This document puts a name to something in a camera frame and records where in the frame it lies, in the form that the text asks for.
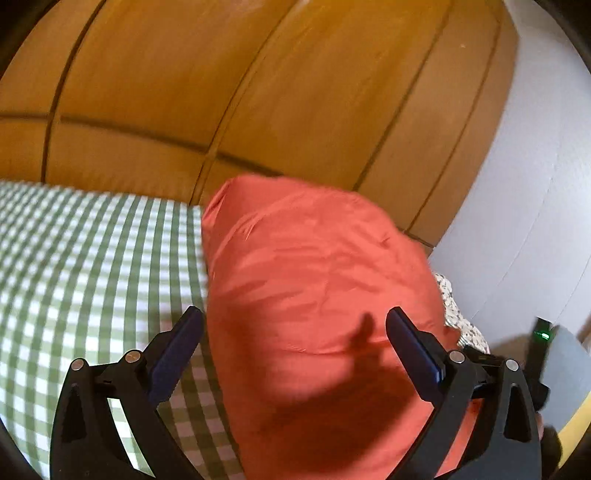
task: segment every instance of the wooden headboard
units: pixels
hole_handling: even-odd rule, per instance
[[[60,0],[0,79],[0,177],[203,205],[286,174],[358,191],[429,249],[517,42],[502,0]]]

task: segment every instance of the white wall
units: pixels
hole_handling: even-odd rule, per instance
[[[591,74],[541,7],[506,4],[520,41],[505,112],[430,257],[493,347],[536,316],[578,333],[591,314]]]

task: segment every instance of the gray fabric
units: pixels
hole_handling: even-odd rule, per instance
[[[591,391],[591,357],[566,328],[557,326],[551,333],[541,379],[550,397],[541,414],[545,424],[560,431]]]

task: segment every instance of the blue gripper pad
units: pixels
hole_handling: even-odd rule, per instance
[[[418,330],[400,307],[388,312],[386,334],[418,395],[439,405],[443,399],[439,386],[445,376],[441,358],[444,348],[431,333]]]
[[[189,307],[168,332],[170,341],[150,372],[151,388],[148,401],[156,408],[173,394],[183,370],[201,341],[205,322],[197,307]]]

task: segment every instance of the red pillowcase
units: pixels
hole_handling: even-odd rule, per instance
[[[401,306],[446,349],[458,339],[421,247],[359,195],[286,178],[227,182],[202,228],[207,328],[246,477],[385,479],[432,411],[386,313]]]

